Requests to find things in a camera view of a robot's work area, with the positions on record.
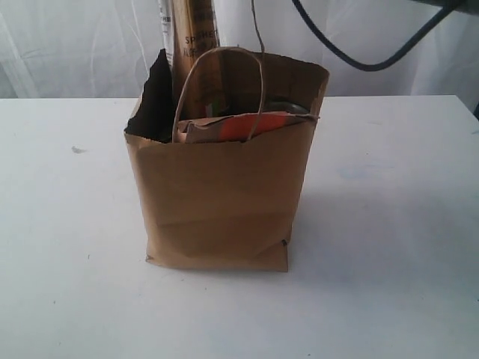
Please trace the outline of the brown orange snack pouch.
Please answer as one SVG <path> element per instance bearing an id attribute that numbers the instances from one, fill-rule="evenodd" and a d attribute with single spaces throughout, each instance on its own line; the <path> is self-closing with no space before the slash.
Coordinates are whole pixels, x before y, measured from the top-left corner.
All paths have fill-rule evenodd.
<path id="1" fill-rule="evenodd" d="M 238 114 L 225 117 L 181 120 L 174 133 L 174 140 L 182 144 L 221 143 L 247 141 L 262 133 L 303 122 L 315 122 L 311 114 L 292 114 L 273 111 L 257 114 Z"/>

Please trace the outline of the white backdrop curtain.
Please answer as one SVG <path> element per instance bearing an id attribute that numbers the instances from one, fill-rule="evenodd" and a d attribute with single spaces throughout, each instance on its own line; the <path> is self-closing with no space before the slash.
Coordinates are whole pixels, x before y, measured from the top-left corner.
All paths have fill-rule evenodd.
<path id="1" fill-rule="evenodd" d="M 436 6 L 415 1 L 305 1 L 314 24 L 364 64 L 392 56 Z M 221 44 L 323 65 L 331 96 L 478 97 L 478 18 L 455 12 L 386 70 L 363 72 L 330 52 L 290 1 L 216 1 Z M 3 1 L 1 96 L 134 97 L 163 46 L 156 1 Z"/>

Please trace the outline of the silver pull-tab tin can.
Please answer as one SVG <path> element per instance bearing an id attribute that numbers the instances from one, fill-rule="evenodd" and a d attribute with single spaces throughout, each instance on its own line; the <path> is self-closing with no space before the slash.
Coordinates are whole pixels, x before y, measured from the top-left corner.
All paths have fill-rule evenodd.
<path id="1" fill-rule="evenodd" d="M 268 101 L 263 109 L 265 112 L 283 111 L 291 114 L 309 114 L 309 110 L 288 101 Z"/>

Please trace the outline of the spaghetti pasta package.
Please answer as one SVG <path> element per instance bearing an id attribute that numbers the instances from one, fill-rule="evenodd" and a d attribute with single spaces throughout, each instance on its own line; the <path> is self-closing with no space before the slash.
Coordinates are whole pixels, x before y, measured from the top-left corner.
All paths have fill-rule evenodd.
<path id="1" fill-rule="evenodd" d="M 212 1 L 159 0 L 163 44 L 178 100 L 191 68 L 205 52 L 219 47 Z M 208 55 L 191 77 L 182 118 L 217 117 L 227 108 L 219 53 Z"/>

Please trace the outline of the brown paper bag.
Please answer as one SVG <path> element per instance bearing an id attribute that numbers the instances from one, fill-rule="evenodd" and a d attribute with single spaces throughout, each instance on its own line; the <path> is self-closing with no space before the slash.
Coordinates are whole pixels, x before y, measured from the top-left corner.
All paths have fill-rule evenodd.
<path id="1" fill-rule="evenodd" d="M 265 113 L 288 101 L 320 116 L 329 72 L 318 64 L 239 46 L 200 56 L 174 99 L 165 47 L 124 130 L 147 232 L 146 260 L 171 269 L 286 271 L 293 220 L 318 123 L 247 141 L 174 140 L 191 77 L 219 53 L 227 108 L 217 117 Z"/>

